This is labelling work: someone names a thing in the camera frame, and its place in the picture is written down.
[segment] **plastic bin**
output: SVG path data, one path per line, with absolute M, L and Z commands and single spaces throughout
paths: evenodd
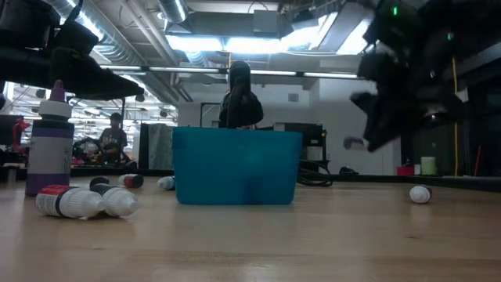
M 181 204 L 289 204 L 302 134 L 174 128 L 175 192 Z

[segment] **wooden table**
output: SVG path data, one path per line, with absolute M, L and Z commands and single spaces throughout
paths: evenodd
M 290 206 L 183 206 L 155 181 L 135 214 L 87 221 L 3 185 L 0 281 L 501 280 L 501 194 L 434 188 L 418 205 L 407 184 L 337 183 Z

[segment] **person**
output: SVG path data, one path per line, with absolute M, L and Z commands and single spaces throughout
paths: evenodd
M 106 128 L 99 137 L 99 143 L 101 147 L 108 155 L 119 154 L 118 143 L 121 139 L 121 149 L 127 146 L 127 134 L 120 129 L 120 123 L 122 121 L 122 116 L 119 113 L 113 113 L 110 116 L 111 128 Z

